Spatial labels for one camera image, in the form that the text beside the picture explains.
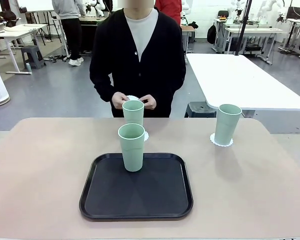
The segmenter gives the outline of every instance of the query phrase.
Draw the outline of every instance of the white paper coaster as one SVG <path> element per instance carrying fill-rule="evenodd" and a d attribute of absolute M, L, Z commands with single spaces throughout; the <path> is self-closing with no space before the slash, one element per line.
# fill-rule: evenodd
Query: white paper coaster
<path fill-rule="evenodd" d="M 132 96 L 132 95 L 129 95 L 129 96 L 127 96 L 130 100 L 135 100 L 135 101 L 138 101 L 139 100 L 139 98 L 138 97 L 136 97 L 136 96 Z"/>
<path fill-rule="evenodd" d="M 217 146 L 219 146 L 219 147 L 230 147 L 232 144 L 234 144 L 234 140 L 233 140 L 232 138 L 231 138 L 231 141 L 230 141 L 229 145 L 220 145 L 220 144 L 216 143 L 216 142 L 215 142 L 215 133 L 212 133 L 212 134 L 211 134 L 211 136 L 210 136 L 210 141 L 211 141 L 213 144 L 215 144 L 215 145 L 217 145 Z"/>
<path fill-rule="evenodd" d="M 145 131 L 144 133 L 144 141 L 147 141 L 149 139 L 149 133 Z"/>

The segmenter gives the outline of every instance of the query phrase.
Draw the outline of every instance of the black plastic tray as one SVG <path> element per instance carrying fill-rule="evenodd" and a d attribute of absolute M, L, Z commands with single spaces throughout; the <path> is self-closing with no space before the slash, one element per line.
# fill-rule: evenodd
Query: black plastic tray
<path fill-rule="evenodd" d="M 185 162 L 170 153 L 145 153 L 143 167 L 128 172 L 121 153 L 96 158 L 80 202 L 94 220 L 181 218 L 193 207 Z"/>

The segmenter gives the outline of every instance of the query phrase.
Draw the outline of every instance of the black stool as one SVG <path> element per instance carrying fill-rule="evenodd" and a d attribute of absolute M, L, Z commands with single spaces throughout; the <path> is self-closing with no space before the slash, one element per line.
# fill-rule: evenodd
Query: black stool
<path fill-rule="evenodd" d="M 31 68 L 40 69 L 43 65 L 46 65 L 44 58 L 40 52 L 38 46 L 24 46 L 21 48 L 22 59 L 24 68 L 27 68 L 27 63 L 30 64 Z"/>
<path fill-rule="evenodd" d="M 192 101 L 186 107 L 185 118 L 215 118 L 217 111 L 205 101 Z"/>

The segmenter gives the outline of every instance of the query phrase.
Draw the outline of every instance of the hand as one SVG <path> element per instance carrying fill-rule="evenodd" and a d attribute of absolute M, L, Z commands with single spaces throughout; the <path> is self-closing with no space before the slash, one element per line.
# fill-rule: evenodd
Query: hand
<path fill-rule="evenodd" d="M 122 104 L 124 104 L 125 101 L 129 101 L 129 98 L 122 92 L 117 91 L 115 94 L 113 94 L 111 101 L 115 109 L 122 109 Z"/>
<path fill-rule="evenodd" d="M 144 102 L 144 108 L 154 110 L 157 106 L 157 101 L 151 95 L 146 95 L 139 99 L 141 102 Z"/>

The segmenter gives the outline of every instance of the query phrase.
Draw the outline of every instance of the green plastic cup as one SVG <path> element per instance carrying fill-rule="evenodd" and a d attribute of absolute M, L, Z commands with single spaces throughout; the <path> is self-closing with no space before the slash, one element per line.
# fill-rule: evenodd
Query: green plastic cup
<path fill-rule="evenodd" d="M 214 141 L 217 144 L 222 146 L 230 144 L 241 114 L 242 110 L 238 106 L 231 104 L 219 106 L 216 113 L 216 128 L 214 135 Z"/>
<path fill-rule="evenodd" d="M 129 172 L 139 171 L 144 162 L 145 129 L 140 124 L 128 123 L 118 130 L 124 167 Z"/>
<path fill-rule="evenodd" d="M 144 125 L 145 104 L 139 100 L 129 100 L 123 105 L 123 115 L 127 124 Z"/>

